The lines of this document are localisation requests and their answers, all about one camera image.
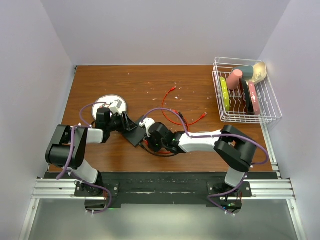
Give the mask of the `black network switch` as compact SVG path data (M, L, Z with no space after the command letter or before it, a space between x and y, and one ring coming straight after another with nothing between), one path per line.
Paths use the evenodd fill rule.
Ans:
M147 136L145 127L140 127L139 125L142 118L143 116L135 121L135 123L137 124L137 128L122 134L122 136L134 147L137 147L139 143L141 143Z

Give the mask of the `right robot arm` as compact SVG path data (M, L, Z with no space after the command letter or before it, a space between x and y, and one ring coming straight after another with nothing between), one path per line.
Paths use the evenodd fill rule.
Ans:
M212 132L172 132L161 122L140 123L146 130L148 147L155 153L162 149L171 154L215 152L228 165L223 192L230 197L240 190L240 182L249 171L257 146L254 141L232 125Z

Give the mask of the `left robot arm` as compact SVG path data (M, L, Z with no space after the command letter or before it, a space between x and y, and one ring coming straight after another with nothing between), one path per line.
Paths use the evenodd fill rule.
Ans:
M126 111L121 113L102 107L97 110L95 127L58 125L45 153L48 164L62 168L56 177L60 180L66 173L74 174L92 196L104 194L101 173L85 160L87 144L103 144L111 132L122 134L134 147L144 138L144 133Z

